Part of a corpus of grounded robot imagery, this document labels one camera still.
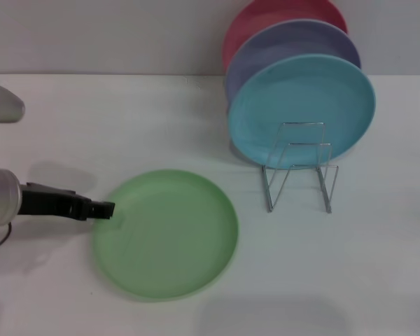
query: black cable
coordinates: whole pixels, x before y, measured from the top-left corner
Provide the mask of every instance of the black cable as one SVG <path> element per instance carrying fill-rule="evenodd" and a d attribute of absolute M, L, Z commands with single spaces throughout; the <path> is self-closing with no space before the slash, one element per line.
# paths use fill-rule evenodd
<path fill-rule="evenodd" d="M 9 236 L 11 236 L 11 232 L 13 231 L 13 226 L 11 225 L 11 222 L 8 223 L 8 231 L 5 235 L 5 237 L 3 237 L 3 239 L 0 241 L 0 245 L 2 245 L 4 242 L 6 242 L 6 240 L 8 240 Z"/>

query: table surface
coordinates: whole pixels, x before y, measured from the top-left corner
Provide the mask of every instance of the table surface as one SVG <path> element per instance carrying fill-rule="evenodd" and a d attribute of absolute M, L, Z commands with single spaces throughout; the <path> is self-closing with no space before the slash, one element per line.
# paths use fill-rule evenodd
<path fill-rule="evenodd" d="M 420 76 L 371 80 L 376 115 L 336 160 L 328 215 L 313 171 L 291 174 L 267 213 L 259 168 L 230 150 L 221 77 L 0 75 L 27 107 L 0 125 L 0 167 L 21 182 L 102 200 L 137 174 L 186 169 L 240 222 L 217 283 L 143 303 L 96 272 L 91 223 L 18 218 L 0 248 L 0 336 L 420 335 Z"/>

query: stack of plates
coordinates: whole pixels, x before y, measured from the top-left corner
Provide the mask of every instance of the stack of plates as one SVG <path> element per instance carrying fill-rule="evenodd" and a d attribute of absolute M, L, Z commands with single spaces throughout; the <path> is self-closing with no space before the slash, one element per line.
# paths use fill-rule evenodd
<path fill-rule="evenodd" d="M 334 158 L 372 121 L 374 90 L 328 0 L 254 0 L 230 26 L 223 61 L 232 142 L 258 164 L 266 164 L 282 123 L 325 123 Z M 279 146 L 318 143 L 320 136 L 294 129 Z M 293 151 L 279 163 L 280 154 L 272 154 L 271 167 L 316 164 L 313 152 Z"/>

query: white wall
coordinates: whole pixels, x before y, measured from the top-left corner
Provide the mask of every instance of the white wall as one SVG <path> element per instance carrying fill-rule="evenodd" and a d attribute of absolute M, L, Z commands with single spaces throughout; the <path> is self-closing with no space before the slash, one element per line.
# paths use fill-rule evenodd
<path fill-rule="evenodd" d="M 221 74 L 249 0 L 0 0 L 0 73 Z M 334 0 L 369 74 L 420 74 L 420 0 Z"/>

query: green plate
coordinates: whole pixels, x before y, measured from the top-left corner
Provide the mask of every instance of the green plate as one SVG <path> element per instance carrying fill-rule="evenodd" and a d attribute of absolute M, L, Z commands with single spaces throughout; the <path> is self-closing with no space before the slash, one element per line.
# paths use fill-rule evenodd
<path fill-rule="evenodd" d="M 115 285 L 138 298 L 194 293 L 232 258 L 237 215 L 224 192 L 201 176 L 152 171 L 121 185 L 109 201 L 114 215 L 94 225 L 94 257 Z"/>

